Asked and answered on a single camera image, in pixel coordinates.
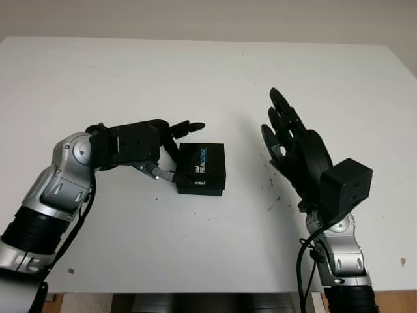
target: wire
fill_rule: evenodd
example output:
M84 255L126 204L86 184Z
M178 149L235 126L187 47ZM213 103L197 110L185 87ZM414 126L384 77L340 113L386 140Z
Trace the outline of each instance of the wire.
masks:
M299 241L299 242L300 242L300 244L302 244L302 245L306 242L306 240L305 240L304 238L300 238L298 241ZM307 248L309 248L309 249L313 249L313 248L314 248L314 246L313 246L311 243L309 243L309 244L308 244L308 246L307 246Z
M304 300L304 289L302 287L302 277L301 277L301 263L302 263L302 257L306 251L307 248L311 246L311 242L316 239L318 236L320 236L322 233L324 233L328 228L332 227L334 224L339 222L341 219L343 219L346 215L346 212L342 212L339 215L337 215L335 218L333 218L330 222L325 224L322 228L319 228L314 233L312 233L305 241L302 239L300 242L304 242L298 251L297 256L297 263L296 263L296 274L297 274L297 285L298 285L298 300L300 301L300 309L301 313L306 313L306 302Z
M79 230L84 224L85 218L87 217L87 215L89 214L91 210L91 207L93 206L95 196L96 196L96 175L94 172L94 168L91 168L91 190L90 190L89 201L87 203L87 206L85 207L85 210L82 214L81 214L81 209L78 211L77 224L74 226L72 231L68 234L68 237L65 239L63 245L59 248L57 255L55 256L55 259L53 259L53 262L47 267L47 271L44 274L44 279L49 274L51 269L55 266L55 264L59 261L59 259L62 258L62 256L70 247L71 243L76 238Z
M314 272L315 272L315 267L316 266L317 266L317 261L314 260L313 269L311 270L310 278L308 280L307 289L306 289L306 292L304 293L304 303L307 302L307 297L308 297L308 293L310 291L311 283L313 282L313 277L314 277Z

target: wooden floor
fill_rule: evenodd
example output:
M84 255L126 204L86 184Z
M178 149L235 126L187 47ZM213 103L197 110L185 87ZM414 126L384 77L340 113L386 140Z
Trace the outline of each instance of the wooden floor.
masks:
M56 295L53 301L46 301L42 313L60 313L64 295Z
M328 312L324 294L322 298ZM379 291L375 292L375 298L381 313L417 313L417 290Z

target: black cylindrical joint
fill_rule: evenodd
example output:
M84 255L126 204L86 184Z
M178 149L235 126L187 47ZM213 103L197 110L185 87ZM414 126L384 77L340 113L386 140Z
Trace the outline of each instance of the black cylindrical joint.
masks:
M332 286L325 288L330 313L378 313L371 286Z
M53 254L69 222L20 207L1 240L15 248L37 254Z

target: white table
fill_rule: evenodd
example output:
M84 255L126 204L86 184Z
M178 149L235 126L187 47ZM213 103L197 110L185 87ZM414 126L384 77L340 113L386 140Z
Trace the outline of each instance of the white table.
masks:
M272 86L334 163L374 169L371 196L354 211L373 286L416 288L417 81L382 46L9 37L0 44L0 229L61 138L98 121L205 121L182 141L225 143L223 196L179 195L133 168L99 173L93 210L50 290L295 291L306 230L261 137ZM162 165L174 168L166 153Z

